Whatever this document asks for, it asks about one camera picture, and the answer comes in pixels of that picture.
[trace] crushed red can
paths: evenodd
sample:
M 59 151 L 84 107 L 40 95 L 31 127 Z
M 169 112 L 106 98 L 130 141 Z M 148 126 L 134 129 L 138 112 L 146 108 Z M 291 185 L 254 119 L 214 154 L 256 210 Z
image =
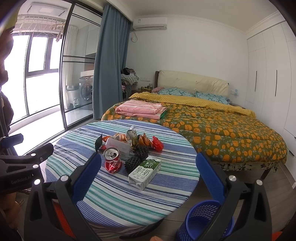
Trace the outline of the crushed red can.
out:
M 105 168 L 108 172 L 114 173 L 120 170 L 122 161 L 119 158 L 119 150 L 117 148 L 107 148 L 103 156 L 106 159 Z

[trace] green and white milk carton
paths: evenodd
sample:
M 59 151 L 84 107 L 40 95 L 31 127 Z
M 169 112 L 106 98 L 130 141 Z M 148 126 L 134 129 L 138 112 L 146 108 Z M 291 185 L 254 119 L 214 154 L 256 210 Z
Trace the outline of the green and white milk carton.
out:
M 143 190 L 160 170 L 161 160 L 148 156 L 128 175 L 128 183 Z

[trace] air conditioner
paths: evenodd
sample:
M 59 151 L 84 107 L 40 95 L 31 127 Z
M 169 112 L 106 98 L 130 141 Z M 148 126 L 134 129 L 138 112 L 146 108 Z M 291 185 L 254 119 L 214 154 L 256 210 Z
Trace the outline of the air conditioner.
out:
M 139 30 L 167 29 L 167 18 L 136 18 L 133 28 Z

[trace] wardrobe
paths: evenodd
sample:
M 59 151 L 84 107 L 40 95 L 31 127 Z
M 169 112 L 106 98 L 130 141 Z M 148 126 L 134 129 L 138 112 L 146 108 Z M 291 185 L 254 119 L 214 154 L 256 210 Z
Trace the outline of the wardrobe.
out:
M 248 48 L 245 107 L 284 138 L 296 180 L 296 37 L 285 21 L 249 38 Z

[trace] blue plastic basket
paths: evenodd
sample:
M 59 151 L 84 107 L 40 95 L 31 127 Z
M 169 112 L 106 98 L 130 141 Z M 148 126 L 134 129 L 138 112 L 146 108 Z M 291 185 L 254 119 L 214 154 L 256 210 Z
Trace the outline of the blue plastic basket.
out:
M 215 212 L 218 210 L 220 203 L 215 200 L 207 200 L 196 204 L 188 212 L 185 221 L 177 231 L 178 241 L 194 241 L 211 220 Z M 231 234 L 234 226 L 232 217 L 229 222 L 223 237 Z

